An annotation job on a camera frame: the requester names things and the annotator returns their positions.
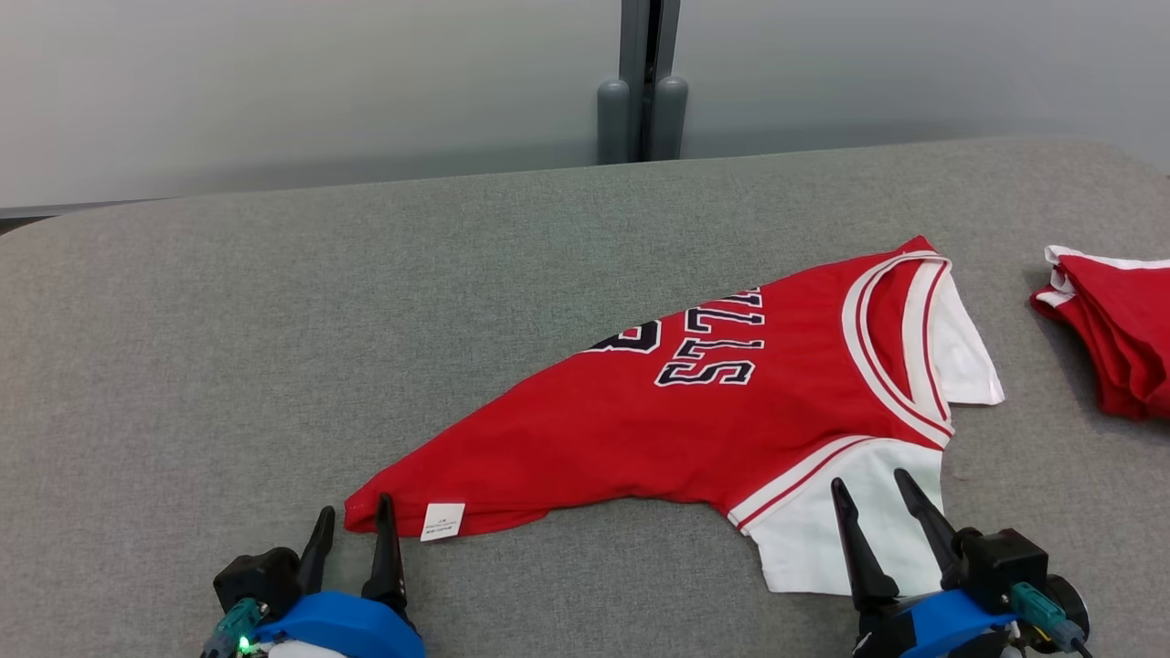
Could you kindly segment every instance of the jersey neckline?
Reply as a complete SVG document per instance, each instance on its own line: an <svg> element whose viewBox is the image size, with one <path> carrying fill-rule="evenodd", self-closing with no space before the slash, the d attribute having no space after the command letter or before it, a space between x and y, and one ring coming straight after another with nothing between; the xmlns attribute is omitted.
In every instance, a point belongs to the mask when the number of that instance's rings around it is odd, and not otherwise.
<svg viewBox="0 0 1170 658"><path fill-rule="evenodd" d="M869 297L878 281L894 267L923 261L907 294L902 323L902 349L910 395L902 392L881 365L869 333ZM931 251L916 251L887 259L858 277L841 308L841 329L849 356L874 397L904 425L943 448L955 434L950 407L930 364L930 302L938 282L950 272L950 261Z"/></svg>

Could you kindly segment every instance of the cable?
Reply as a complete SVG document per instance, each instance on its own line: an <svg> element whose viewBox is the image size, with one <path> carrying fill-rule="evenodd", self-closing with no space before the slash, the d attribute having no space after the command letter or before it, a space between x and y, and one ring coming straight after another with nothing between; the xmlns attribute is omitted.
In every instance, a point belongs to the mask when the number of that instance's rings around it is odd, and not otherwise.
<svg viewBox="0 0 1170 658"><path fill-rule="evenodd" d="M1081 642L1079 639L1074 639L1072 644L1073 644L1073 649L1075 649L1076 652L1082 656L1082 658L1093 658L1093 654L1089 653L1089 650L1085 649L1085 643L1083 642Z"/></svg>

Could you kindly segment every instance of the blue gripper base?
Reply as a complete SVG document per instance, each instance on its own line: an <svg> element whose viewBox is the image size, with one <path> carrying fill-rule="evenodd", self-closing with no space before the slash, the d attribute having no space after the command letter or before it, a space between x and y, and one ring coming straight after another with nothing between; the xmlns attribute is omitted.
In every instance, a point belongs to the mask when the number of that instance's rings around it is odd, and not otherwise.
<svg viewBox="0 0 1170 658"><path fill-rule="evenodd" d="M339 591L304 596L281 619L259 626L260 642L300 639L351 658L422 658L422 639L393 610Z"/></svg>
<svg viewBox="0 0 1170 658"><path fill-rule="evenodd" d="M963 646L989 626L1003 626L1019 618L1012 612L991 615L958 589L924 598L902 615L914 617L917 638L917 645L902 658L937 658Z"/></svg>

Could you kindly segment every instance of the cable connector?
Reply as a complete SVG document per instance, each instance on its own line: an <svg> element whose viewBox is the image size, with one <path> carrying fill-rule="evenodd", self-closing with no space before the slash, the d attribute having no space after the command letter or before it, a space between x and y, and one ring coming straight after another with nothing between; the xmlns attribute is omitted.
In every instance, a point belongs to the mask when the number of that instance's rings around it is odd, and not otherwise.
<svg viewBox="0 0 1170 658"><path fill-rule="evenodd" d="M1078 652L1085 646L1085 630L1034 587L1027 583L1012 585L1011 605L1013 612L1048 635L1062 652Z"/></svg>
<svg viewBox="0 0 1170 658"><path fill-rule="evenodd" d="M204 644L200 658L230 658L236 652L249 653L248 639L266 612L268 606L263 603L256 603L254 598L241 598L215 624L211 639Z"/></svg>

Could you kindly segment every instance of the cloth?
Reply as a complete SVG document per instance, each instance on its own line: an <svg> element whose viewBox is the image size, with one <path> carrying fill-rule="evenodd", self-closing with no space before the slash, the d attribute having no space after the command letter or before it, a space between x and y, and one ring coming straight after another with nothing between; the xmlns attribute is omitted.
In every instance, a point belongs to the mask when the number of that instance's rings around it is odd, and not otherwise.
<svg viewBox="0 0 1170 658"><path fill-rule="evenodd" d="M920 237L646 322L529 377L376 475L345 526L372 532L384 492L405 535L431 503L464 505L460 533L474 535L621 496L706 502L756 540L772 591L849 594L828 486L840 477L883 568L918 595L940 574L893 473L941 506L949 403L1003 399L950 262Z"/></svg>
<svg viewBox="0 0 1170 658"><path fill-rule="evenodd" d="M1097 373L1106 413L1170 416L1170 260L1094 256L1049 246L1052 279L1032 295L1042 315L1071 324Z"/></svg>

